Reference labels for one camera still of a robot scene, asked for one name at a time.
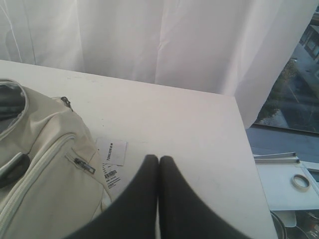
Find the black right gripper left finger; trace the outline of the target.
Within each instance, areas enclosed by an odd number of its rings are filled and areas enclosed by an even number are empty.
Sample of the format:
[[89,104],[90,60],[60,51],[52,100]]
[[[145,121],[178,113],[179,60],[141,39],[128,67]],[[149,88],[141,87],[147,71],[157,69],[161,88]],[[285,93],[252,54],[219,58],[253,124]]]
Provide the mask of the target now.
[[136,175],[111,205],[68,239],[154,239],[159,160],[146,155]]

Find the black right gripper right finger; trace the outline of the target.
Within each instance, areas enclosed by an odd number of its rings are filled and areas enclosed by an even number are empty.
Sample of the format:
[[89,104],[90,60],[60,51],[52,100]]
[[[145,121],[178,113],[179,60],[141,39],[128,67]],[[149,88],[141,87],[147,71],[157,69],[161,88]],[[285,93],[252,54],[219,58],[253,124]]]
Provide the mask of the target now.
[[247,239],[192,190],[174,159],[159,162],[159,227],[162,239]]

